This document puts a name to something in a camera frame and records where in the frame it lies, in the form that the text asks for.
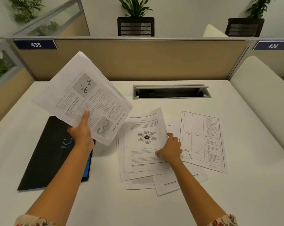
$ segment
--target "circular network diagram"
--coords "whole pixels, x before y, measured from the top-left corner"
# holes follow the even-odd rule
[[[156,140],[157,138],[154,136],[155,132],[144,131],[143,133],[138,133],[140,137],[138,141],[143,141],[146,144],[149,144],[151,141]]]

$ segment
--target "desk number 436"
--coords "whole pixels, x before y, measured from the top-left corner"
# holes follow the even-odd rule
[[[268,46],[268,48],[276,48],[278,46],[279,46],[279,44],[271,44],[271,45]]]
[[[40,45],[40,43],[31,43],[32,47],[38,48],[38,47],[42,47],[42,45]]]

